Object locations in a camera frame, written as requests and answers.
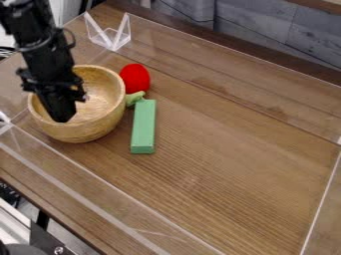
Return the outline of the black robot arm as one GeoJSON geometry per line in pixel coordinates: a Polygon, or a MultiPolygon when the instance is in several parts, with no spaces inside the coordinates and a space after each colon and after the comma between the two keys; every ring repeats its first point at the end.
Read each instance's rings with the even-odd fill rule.
{"type": "Polygon", "coordinates": [[[49,0],[0,0],[0,25],[14,36],[27,64],[17,71],[22,88],[38,96],[53,120],[66,123],[77,114],[77,102],[85,102],[87,94],[85,81],[74,72],[75,35],[69,42],[49,0]]]}

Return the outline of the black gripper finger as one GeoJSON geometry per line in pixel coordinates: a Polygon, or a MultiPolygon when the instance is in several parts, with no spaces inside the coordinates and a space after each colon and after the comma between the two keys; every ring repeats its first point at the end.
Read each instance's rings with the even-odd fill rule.
{"type": "Polygon", "coordinates": [[[39,99],[57,123],[66,123],[73,118],[77,113],[77,104],[69,96],[51,93],[41,95],[39,99]]]}

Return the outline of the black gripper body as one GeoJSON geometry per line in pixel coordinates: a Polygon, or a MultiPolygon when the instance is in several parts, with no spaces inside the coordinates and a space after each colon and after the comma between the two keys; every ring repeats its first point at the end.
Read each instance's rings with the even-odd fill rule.
{"type": "Polygon", "coordinates": [[[45,99],[66,97],[71,102],[86,100],[85,82],[74,72],[71,49],[75,46],[75,39],[69,42],[61,28],[55,28],[34,42],[22,41],[18,44],[27,68],[21,68],[17,74],[26,92],[33,92],[45,99]]]}

